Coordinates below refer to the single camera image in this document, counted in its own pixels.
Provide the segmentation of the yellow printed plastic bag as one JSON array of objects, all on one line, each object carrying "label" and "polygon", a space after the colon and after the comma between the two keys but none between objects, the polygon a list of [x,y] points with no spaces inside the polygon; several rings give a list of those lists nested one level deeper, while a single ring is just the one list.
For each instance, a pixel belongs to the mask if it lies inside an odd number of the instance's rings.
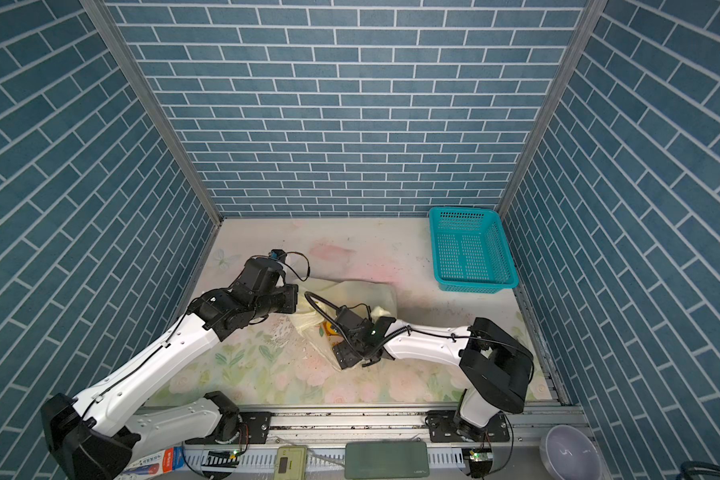
[{"label": "yellow printed plastic bag", "polygon": [[348,307],[355,314],[368,318],[367,308],[371,309],[371,319],[376,320],[382,314],[396,316],[398,313],[397,296],[392,285],[359,280],[332,281],[308,279],[296,281],[298,302],[296,312],[285,317],[294,326],[296,332],[304,338],[312,350],[320,355],[336,371],[341,368],[332,351],[332,347],[341,341],[340,337],[327,333],[327,320],[320,315],[305,299],[306,292],[326,299],[339,307]]}]

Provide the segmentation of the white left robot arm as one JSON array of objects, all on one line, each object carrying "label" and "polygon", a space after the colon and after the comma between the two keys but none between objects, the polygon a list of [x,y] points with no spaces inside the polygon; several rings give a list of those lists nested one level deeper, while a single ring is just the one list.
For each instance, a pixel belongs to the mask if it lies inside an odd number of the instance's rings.
[{"label": "white left robot arm", "polygon": [[144,403],[190,362],[234,332],[272,314],[292,314],[298,287],[286,280],[287,254],[250,257],[227,287],[194,298],[157,340],[76,395],[56,394],[41,407],[49,453],[70,479],[114,479],[134,460],[187,440],[244,440],[237,405],[219,391],[186,405]]}]

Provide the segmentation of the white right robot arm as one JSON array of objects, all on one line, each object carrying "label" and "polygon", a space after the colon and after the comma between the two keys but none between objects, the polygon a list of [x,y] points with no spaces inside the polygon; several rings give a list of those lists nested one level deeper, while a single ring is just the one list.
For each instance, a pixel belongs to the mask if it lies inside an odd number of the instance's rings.
[{"label": "white right robot arm", "polygon": [[370,367],[382,360],[410,360],[456,367],[467,386],[453,414],[457,434],[476,442],[488,436],[491,421],[524,411],[535,372],[528,348],[490,319],[466,327],[432,327],[381,315],[373,320],[347,306],[327,322],[342,338],[332,347],[339,366]]}]

